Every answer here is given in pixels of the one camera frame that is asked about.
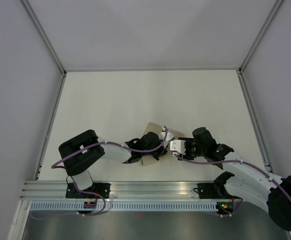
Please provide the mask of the beige cloth napkin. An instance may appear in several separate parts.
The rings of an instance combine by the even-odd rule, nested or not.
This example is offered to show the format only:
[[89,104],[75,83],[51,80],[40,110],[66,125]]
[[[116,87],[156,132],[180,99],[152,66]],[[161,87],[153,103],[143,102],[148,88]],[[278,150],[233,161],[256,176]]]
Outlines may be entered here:
[[[156,124],[154,122],[149,122],[147,124],[144,130],[144,136],[141,138],[142,142],[148,143],[148,146],[146,147],[147,150],[152,150],[161,143],[161,140],[159,140],[158,136],[158,134],[161,131],[162,131],[161,125]],[[167,149],[166,153],[161,156],[158,155],[160,150],[162,150],[162,148],[158,149],[157,151],[152,151],[150,153],[143,154],[142,158],[140,159],[142,166],[147,167],[150,165],[168,161],[172,158],[171,151],[169,148]]]

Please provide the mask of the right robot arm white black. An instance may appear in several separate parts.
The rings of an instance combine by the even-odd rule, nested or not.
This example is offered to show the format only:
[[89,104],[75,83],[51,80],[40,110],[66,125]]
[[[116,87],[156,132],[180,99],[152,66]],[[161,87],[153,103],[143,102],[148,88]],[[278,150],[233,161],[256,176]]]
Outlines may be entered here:
[[268,213],[280,228],[291,231],[291,175],[284,178],[253,165],[230,146],[217,143],[205,127],[195,129],[192,137],[182,141],[182,157],[187,161],[202,157],[205,164],[223,171],[213,181],[218,197],[245,200]]

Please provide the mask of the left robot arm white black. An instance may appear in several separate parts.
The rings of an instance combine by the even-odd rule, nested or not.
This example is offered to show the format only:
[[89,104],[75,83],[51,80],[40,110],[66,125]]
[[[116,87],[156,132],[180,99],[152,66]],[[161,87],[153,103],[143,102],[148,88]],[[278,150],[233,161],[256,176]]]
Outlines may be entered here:
[[61,160],[51,168],[65,169],[73,180],[75,190],[83,198],[90,198],[95,192],[95,186],[89,168],[98,160],[134,164],[143,157],[151,156],[158,161],[168,152],[169,143],[174,137],[175,135],[164,126],[159,134],[150,131],[140,138],[116,143],[97,136],[96,132],[90,129],[62,143],[58,147]]

